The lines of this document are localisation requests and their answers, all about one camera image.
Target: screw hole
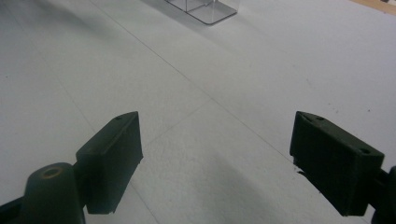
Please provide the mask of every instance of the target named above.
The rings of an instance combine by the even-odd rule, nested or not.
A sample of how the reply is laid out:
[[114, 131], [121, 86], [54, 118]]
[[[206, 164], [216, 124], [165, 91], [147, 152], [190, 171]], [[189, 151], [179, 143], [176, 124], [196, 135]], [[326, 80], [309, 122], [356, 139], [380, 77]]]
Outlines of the screw hole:
[[361, 151], [361, 153], [363, 154], [370, 154], [370, 150], [366, 149], [366, 148], [359, 148], [359, 150]]
[[41, 178], [43, 179], [51, 179], [62, 172], [61, 167], [50, 167], [47, 170], [41, 173]]

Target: black plastic part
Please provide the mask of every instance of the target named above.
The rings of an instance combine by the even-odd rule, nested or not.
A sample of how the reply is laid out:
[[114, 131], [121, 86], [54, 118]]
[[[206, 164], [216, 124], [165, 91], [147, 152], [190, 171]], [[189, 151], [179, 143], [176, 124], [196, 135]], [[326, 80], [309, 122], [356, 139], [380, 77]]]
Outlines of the black plastic part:
[[363, 216], [384, 154], [319, 116], [297, 112], [290, 155], [342, 216]]
[[396, 166], [390, 169], [389, 174], [383, 172], [374, 185], [376, 194], [370, 204], [375, 208], [373, 224], [396, 223]]
[[82, 224], [73, 166], [55, 163], [29, 176], [21, 205], [23, 224]]
[[22, 198], [0, 206], [0, 223], [19, 223]]
[[90, 214], [116, 210], [142, 159], [137, 112], [114, 118], [77, 152], [75, 170], [84, 181], [80, 195]]

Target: gray floor seam line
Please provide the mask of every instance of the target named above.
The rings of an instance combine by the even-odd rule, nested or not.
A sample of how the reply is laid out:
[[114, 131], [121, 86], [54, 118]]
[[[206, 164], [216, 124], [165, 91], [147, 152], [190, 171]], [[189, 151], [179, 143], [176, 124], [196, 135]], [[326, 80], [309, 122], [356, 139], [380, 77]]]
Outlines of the gray floor seam line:
[[163, 136], [164, 134], [166, 134], [167, 132], [171, 131], [172, 129], [174, 129], [179, 123], [181, 123], [182, 121], [184, 121], [185, 119], [189, 118], [191, 115], [193, 115], [195, 112], [197, 112], [199, 109], [201, 109], [203, 106], [207, 105], [210, 101], [212, 101], [212, 99], [208, 99], [206, 102], [204, 102], [203, 104], [201, 104], [200, 106], [198, 106], [196, 109], [194, 109], [193, 111], [191, 111], [186, 117], [184, 117], [183, 119], [179, 120], [176, 124], [172, 125], [170, 128], [168, 128], [166, 131], [164, 131], [163, 133], [159, 134], [158, 136], [156, 136], [153, 140], [149, 141], [147, 144], [145, 144], [145, 147], [149, 146], [151, 143], [153, 143], [155, 140], [157, 140], [158, 138], [160, 138], [161, 136]]
[[[210, 99], [212, 99], [216, 104], [218, 104], [221, 108], [226, 110], [229, 114], [231, 114], [235, 119], [237, 119], [239, 122], [241, 122], [244, 126], [246, 126], [251, 132], [254, 132], [250, 127], [246, 125], [242, 120], [240, 120], [237, 116], [235, 116], [233, 113], [231, 113], [228, 109], [226, 109], [223, 105], [221, 105], [217, 100], [215, 100], [211, 95], [209, 95], [206, 91], [204, 91], [202, 88], [200, 88], [195, 82], [193, 82], [191, 79], [189, 79], [186, 75], [184, 75], [181, 71], [179, 71], [177, 68], [175, 68], [172, 64], [170, 64], [168, 61], [165, 60], [161, 55], [159, 55], [155, 50], [153, 50], [151, 47], [149, 47], [146, 43], [144, 43], [141, 39], [139, 39], [137, 36], [132, 34], [128, 29], [126, 29], [123, 25], [121, 25], [118, 21], [114, 20], [108, 13], [106, 13], [103, 9], [101, 9], [99, 6], [97, 6], [92, 0], [89, 0], [95, 7], [97, 7], [100, 11], [102, 11], [104, 14], [106, 14], [112, 21], [114, 21], [119, 27], [121, 27], [125, 32], [133, 36], [137, 41], [139, 41], [142, 45], [144, 45], [146, 48], [148, 48], [151, 52], [153, 52], [155, 55], [157, 55], [159, 58], [161, 58], [165, 63], [169, 64], [173, 69], [175, 69], [179, 74], [181, 74], [184, 78], [186, 78], [190, 83], [192, 83], [197, 89], [199, 89], [201, 92], [206, 94]], [[265, 139], [263, 139], [259, 134], [254, 132], [257, 136], [260, 137], [262, 141], [264, 141], [266, 144], [268, 144], [273, 150], [278, 152], [283, 158], [285, 158], [287, 161], [290, 161], [285, 155], [283, 155], [279, 150], [277, 150], [274, 146], [272, 146], [270, 143], [268, 143]]]
[[[38, 54], [40, 55], [40, 58], [43, 60], [43, 62], [46, 64], [46, 66], [48, 67], [48, 69], [53, 72], [52, 67], [50, 66], [50, 64], [47, 62], [47, 60], [45, 59], [45, 57], [43, 56], [43, 53], [41, 52], [41, 50], [38, 49], [37, 45], [35, 44], [35, 42], [30, 38], [30, 36], [27, 34], [27, 32], [25, 31], [25, 29], [23, 28], [23, 26], [21, 25], [21, 23], [17, 20], [17, 18], [15, 18], [14, 14], [12, 14], [12, 12], [9, 10], [8, 6], [5, 4], [6, 9], [8, 11], [8, 13], [12, 16], [12, 18], [14, 18], [14, 21], [21, 27], [22, 31], [26, 34], [26, 36], [28, 37], [28, 39], [30, 40], [30, 42], [32, 42], [32, 45], [34, 46], [35, 50], [37, 50]], [[72, 104], [76, 107], [76, 109], [78, 110], [78, 112], [81, 114], [81, 116], [84, 118], [84, 120], [87, 122], [88, 126], [90, 126], [91, 130], [95, 133], [95, 129], [91, 126], [90, 122], [88, 121], [87, 117], [85, 117], [84, 113], [82, 113], [81, 109], [79, 108], [79, 106], [76, 104], [76, 102], [74, 101], [73, 97], [70, 95], [69, 91], [66, 89], [66, 87], [64, 86], [64, 84], [62, 83], [61, 79], [58, 77], [58, 75], [56, 73], [53, 73], [56, 76], [56, 79], [58, 80], [59, 84], [61, 85], [62, 89], [64, 89], [64, 92], [66, 93], [67, 97], [71, 100]]]
[[129, 183], [129, 185], [134, 189], [134, 191], [135, 191], [136, 194], [137, 194], [137, 197], [139, 197], [140, 201], [142, 201], [143, 204], [146, 206], [146, 208], [148, 209], [148, 211], [149, 211], [149, 213], [151, 214], [151, 216], [154, 217], [154, 220], [155, 220], [158, 224], [161, 224], [160, 221], [158, 220], [158, 218], [156, 218], [156, 217], [154, 216], [154, 213], [151, 212], [151, 210], [149, 209], [149, 206], [148, 206], [148, 205], [146, 204], [146, 202], [143, 200], [142, 196], [141, 196], [140, 193], [137, 191], [137, 189], [134, 188], [134, 186], [131, 184], [131, 182]]

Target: white floor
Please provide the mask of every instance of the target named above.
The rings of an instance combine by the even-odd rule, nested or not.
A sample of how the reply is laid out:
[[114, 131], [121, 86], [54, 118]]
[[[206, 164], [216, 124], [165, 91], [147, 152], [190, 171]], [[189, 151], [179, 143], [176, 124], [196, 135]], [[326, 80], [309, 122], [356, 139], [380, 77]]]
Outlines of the white floor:
[[242, 0], [204, 26], [163, 0], [0, 0], [0, 203], [139, 111], [145, 159], [88, 223], [369, 223], [296, 174], [297, 110], [396, 164], [396, 17], [347, 0]]

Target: transparent acrylic holder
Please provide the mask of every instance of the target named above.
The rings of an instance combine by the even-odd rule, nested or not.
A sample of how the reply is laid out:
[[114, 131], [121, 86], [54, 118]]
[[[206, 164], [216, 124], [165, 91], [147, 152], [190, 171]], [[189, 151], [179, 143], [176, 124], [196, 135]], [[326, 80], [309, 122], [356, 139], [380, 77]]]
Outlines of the transparent acrylic holder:
[[193, 16], [198, 21], [212, 25], [235, 15], [239, 0], [165, 0]]

